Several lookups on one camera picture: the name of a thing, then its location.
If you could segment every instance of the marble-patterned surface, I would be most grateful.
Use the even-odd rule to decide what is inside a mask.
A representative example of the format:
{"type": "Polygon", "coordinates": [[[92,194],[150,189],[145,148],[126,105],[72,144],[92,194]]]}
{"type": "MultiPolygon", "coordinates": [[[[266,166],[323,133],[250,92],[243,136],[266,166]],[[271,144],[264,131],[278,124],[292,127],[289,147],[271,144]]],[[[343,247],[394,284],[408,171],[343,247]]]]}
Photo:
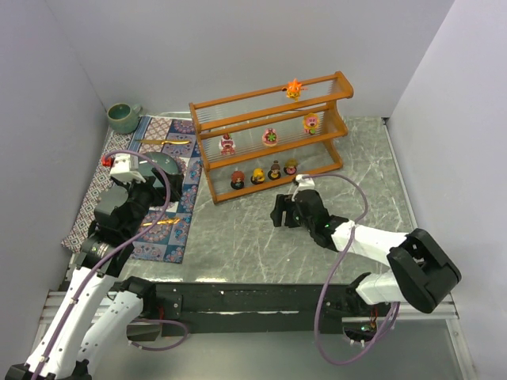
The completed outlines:
{"type": "MultiPolygon", "coordinates": [[[[366,192],[370,211],[363,223],[391,231],[411,230],[410,217],[385,127],[380,118],[346,118],[349,135],[335,140],[344,160],[340,173],[366,192]]],[[[325,165],[322,145],[298,152],[301,168],[325,165]]],[[[273,158],[255,165],[269,167],[273,158]]],[[[224,184],[231,175],[223,169],[224,184]]],[[[357,191],[333,177],[319,178],[316,188],[330,213],[355,218],[362,211],[357,191]]],[[[294,187],[280,186],[213,204],[201,179],[183,264],[129,260],[121,278],[139,276],[153,281],[226,281],[241,283],[321,283],[337,253],[318,247],[303,229],[273,228],[269,213],[275,195],[294,187]]],[[[350,253],[334,277],[349,283],[364,272],[386,270],[381,264],[350,253]]]]}

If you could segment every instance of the red object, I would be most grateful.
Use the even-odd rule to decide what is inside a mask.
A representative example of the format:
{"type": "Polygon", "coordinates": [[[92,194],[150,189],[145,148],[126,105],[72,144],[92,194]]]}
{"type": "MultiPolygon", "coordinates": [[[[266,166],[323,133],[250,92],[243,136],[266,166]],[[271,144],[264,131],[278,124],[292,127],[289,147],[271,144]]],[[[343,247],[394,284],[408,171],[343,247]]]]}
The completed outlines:
{"type": "Polygon", "coordinates": [[[106,158],[104,156],[104,157],[102,157],[102,160],[101,160],[102,166],[105,166],[106,168],[110,168],[112,166],[113,162],[114,162],[114,158],[112,158],[112,157],[106,158]]]}

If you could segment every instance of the cable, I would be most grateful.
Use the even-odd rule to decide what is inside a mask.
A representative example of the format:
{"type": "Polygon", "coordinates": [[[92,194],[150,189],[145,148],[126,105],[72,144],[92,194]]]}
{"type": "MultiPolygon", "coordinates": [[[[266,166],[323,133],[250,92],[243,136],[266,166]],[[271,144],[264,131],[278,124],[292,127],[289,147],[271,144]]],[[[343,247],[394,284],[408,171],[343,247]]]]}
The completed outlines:
{"type": "Polygon", "coordinates": [[[175,344],[171,344],[170,346],[167,346],[167,347],[160,347],[160,348],[145,347],[145,346],[142,346],[141,344],[136,343],[136,342],[132,342],[132,341],[129,342],[132,346],[137,347],[137,348],[144,350],[144,351],[153,351],[153,352],[167,351],[167,350],[170,350],[171,348],[175,348],[175,347],[179,346],[180,344],[185,342],[189,337],[189,328],[185,324],[178,322],[178,321],[167,321],[164,319],[135,319],[134,322],[165,323],[167,325],[176,325],[176,326],[179,326],[183,329],[183,337],[175,344]]]}
{"type": "Polygon", "coordinates": [[[337,173],[326,173],[326,174],[315,174],[313,176],[303,176],[303,178],[316,178],[316,177],[338,177],[342,180],[345,180],[349,182],[352,186],[354,186],[357,191],[360,193],[361,197],[363,198],[364,202],[364,210],[357,218],[354,219],[354,225],[352,229],[350,230],[350,237],[347,241],[346,246],[343,248],[343,250],[340,253],[340,256],[338,257],[337,261],[334,263],[333,267],[331,268],[326,281],[322,285],[322,290],[320,292],[320,296],[318,297],[318,303],[317,303],[317,310],[315,311],[315,317],[314,317],[314,339],[315,339],[315,345],[317,346],[318,351],[320,352],[321,356],[324,358],[325,361],[328,363],[331,363],[335,366],[344,366],[350,363],[356,362],[358,359],[362,358],[366,353],[375,345],[375,342],[381,338],[383,338],[387,332],[388,329],[391,329],[396,321],[396,318],[398,316],[399,311],[399,302],[394,302],[391,304],[391,308],[389,309],[389,312],[387,313],[386,318],[382,322],[382,325],[377,330],[376,334],[373,336],[372,340],[368,342],[368,345],[365,346],[364,350],[357,354],[356,356],[352,357],[351,359],[345,360],[345,361],[338,361],[335,359],[332,359],[327,352],[324,350],[324,347],[322,346],[322,343],[320,341],[320,332],[319,332],[319,326],[320,326],[320,315],[322,312],[322,304],[324,303],[324,298],[326,297],[327,288],[329,287],[331,283],[331,279],[334,276],[334,273],[337,271],[338,267],[340,266],[343,259],[345,259],[345,256],[347,252],[349,251],[354,238],[356,236],[356,223],[358,223],[360,220],[362,220],[366,214],[368,213],[368,200],[366,198],[366,194],[364,194],[363,189],[356,184],[353,180],[350,178],[343,176],[341,174],[337,173]]]}
{"type": "Polygon", "coordinates": [[[111,260],[112,257],[114,257],[116,254],[118,254],[119,252],[121,252],[125,247],[127,247],[128,245],[130,245],[132,242],[134,242],[137,239],[141,238],[144,234],[146,234],[154,226],[156,226],[157,222],[159,220],[161,220],[162,217],[166,214],[167,207],[169,206],[170,197],[171,197],[170,196],[171,195],[170,183],[169,183],[169,179],[167,178],[166,173],[164,172],[164,170],[159,165],[157,165],[155,162],[153,162],[149,157],[145,156],[144,154],[141,154],[141,153],[138,153],[138,152],[131,152],[130,150],[114,150],[112,152],[107,153],[104,156],[104,158],[109,158],[109,157],[113,156],[114,154],[132,154],[134,156],[142,158],[143,160],[146,160],[148,163],[150,163],[152,166],[154,166],[157,169],[157,171],[160,173],[160,175],[162,176],[162,179],[164,180],[164,185],[166,186],[166,202],[162,206],[162,211],[160,212],[160,214],[157,215],[157,218],[155,218],[155,220],[153,221],[153,223],[151,224],[151,226],[148,226],[147,228],[145,228],[144,230],[142,230],[141,232],[139,232],[137,235],[131,237],[130,239],[128,239],[124,243],[118,245],[113,251],[111,251],[108,255],[106,255],[105,257],[103,257],[90,270],[90,273],[88,273],[88,275],[85,277],[85,279],[82,281],[82,283],[79,285],[78,289],[74,293],[74,296],[71,299],[73,302],[69,303],[69,306],[65,309],[65,312],[63,313],[62,319],[60,320],[60,322],[56,326],[56,329],[53,332],[53,335],[52,335],[51,339],[48,341],[48,345],[46,346],[46,349],[44,350],[44,353],[42,355],[44,360],[42,360],[37,365],[35,371],[33,372],[31,380],[37,380],[37,378],[39,377],[40,372],[42,372],[42,370],[44,368],[44,365],[46,364],[46,359],[45,358],[47,358],[49,356],[49,354],[51,353],[51,350],[54,348],[56,340],[58,339],[59,334],[62,332],[63,326],[67,322],[67,319],[71,315],[71,311],[74,308],[74,305],[78,302],[79,296],[85,290],[85,287],[88,284],[88,282],[93,278],[93,276],[95,276],[95,273],[102,267],[102,265],[104,265],[106,262],[108,262],[109,260],[111,260]]]}

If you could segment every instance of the gray floor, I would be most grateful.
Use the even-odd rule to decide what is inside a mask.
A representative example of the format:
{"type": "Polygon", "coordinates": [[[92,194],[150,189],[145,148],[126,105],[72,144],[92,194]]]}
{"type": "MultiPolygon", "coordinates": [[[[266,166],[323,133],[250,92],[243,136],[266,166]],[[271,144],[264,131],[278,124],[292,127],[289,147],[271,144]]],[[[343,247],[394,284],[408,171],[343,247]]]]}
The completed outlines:
{"type": "MultiPolygon", "coordinates": [[[[342,336],[324,336],[333,358],[351,348],[342,336]]],[[[166,346],[160,340],[153,345],[166,346]]],[[[444,321],[402,321],[363,359],[345,367],[325,362],[311,332],[200,334],[172,351],[139,351],[119,340],[93,380],[458,380],[444,321]]]]}
{"type": "MultiPolygon", "coordinates": [[[[370,212],[363,224],[391,231],[409,231],[411,223],[402,185],[380,118],[347,118],[349,135],[335,140],[344,160],[340,173],[360,184],[370,212]]],[[[327,152],[315,144],[298,151],[299,168],[325,165],[327,152]]],[[[254,165],[266,167],[273,158],[254,165]]],[[[230,181],[231,171],[214,173],[230,181]]],[[[359,194],[337,178],[316,180],[331,213],[354,218],[362,211],[359,194]]],[[[121,278],[139,276],[153,281],[223,281],[242,283],[321,283],[337,254],[318,247],[302,229],[274,229],[269,212],[275,196],[290,185],[213,204],[207,181],[199,193],[183,264],[129,260],[121,278]]],[[[364,272],[381,272],[381,264],[350,254],[335,275],[349,283],[364,272]]]]}
{"type": "MultiPolygon", "coordinates": [[[[349,136],[336,141],[345,166],[341,173],[365,190],[367,226],[411,230],[402,184],[380,118],[346,120],[349,136]]],[[[322,164],[321,150],[298,153],[301,168],[322,164]]],[[[216,174],[224,180],[230,175],[216,174]]],[[[336,215],[355,217],[359,195],[335,178],[316,180],[325,205],[336,215]]],[[[273,229],[269,212],[275,195],[290,186],[214,205],[205,179],[200,183],[183,264],[130,260],[122,278],[154,281],[227,281],[251,283],[320,283],[337,255],[320,249],[304,230],[273,229]]],[[[348,283],[363,272],[386,268],[350,254],[335,276],[348,283]]],[[[358,352],[343,336],[324,336],[329,353],[347,359],[358,352]]],[[[160,339],[154,345],[167,345],[160,339]]],[[[347,367],[326,363],[311,332],[200,334],[172,351],[139,351],[118,341],[103,358],[96,380],[257,380],[257,379],[461,379],[445,321],[400,321],[396,329],[360,362],[347,367]]]]}

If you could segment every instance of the white wall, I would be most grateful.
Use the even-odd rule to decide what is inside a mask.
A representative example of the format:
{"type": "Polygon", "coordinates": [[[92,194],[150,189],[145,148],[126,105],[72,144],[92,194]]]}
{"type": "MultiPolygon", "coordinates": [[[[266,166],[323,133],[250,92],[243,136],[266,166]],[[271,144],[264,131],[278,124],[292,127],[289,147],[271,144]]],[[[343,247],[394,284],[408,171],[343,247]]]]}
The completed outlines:
{"type": "Polygon", "coordinates": [[[0,377],[32,347],[69,255],[104,108],[44,2],[0,2],[0,377]]]}
{"type": "Polygon", "coordinates": [[[389,116],[452,0],[47,0],[105,105],[152,112],[342,70],[389,116]]]}
{"type": "Polygon", "coordinates": [[[418,224],[463,274],[481,379],[507,376],[507,2],[456,0],[389,121],[418,224]]]}

